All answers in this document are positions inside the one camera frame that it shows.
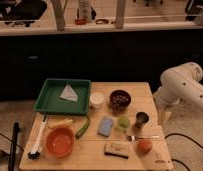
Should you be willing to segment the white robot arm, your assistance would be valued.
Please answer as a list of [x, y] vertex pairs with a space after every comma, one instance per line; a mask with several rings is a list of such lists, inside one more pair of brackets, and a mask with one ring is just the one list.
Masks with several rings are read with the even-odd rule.
[[161, 74], [161, 86], [153, 94], [159, 125], [165, 124], [171, 116], [168, 108], [178, 104], [181, 99], [203, 112], [203, 85], [200, 84], [202, 78], [203, 70], [195, 62], [169, 68]]

